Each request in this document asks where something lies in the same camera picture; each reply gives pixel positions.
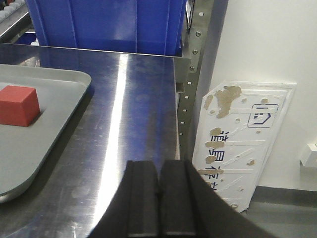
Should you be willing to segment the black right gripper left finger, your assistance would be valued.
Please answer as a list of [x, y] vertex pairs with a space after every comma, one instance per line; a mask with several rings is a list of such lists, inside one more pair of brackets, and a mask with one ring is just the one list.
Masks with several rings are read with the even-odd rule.
[[158, 176], [151, 161], [128, 161], [92, 238], [157, 238]]

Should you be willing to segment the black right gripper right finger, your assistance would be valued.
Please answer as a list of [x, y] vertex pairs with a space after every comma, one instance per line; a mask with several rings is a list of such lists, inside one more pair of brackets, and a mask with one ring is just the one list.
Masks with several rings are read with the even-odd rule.
[[160, 173], [164, 238], [271, 238], [227, 205], [189, 161], [166, 160]]

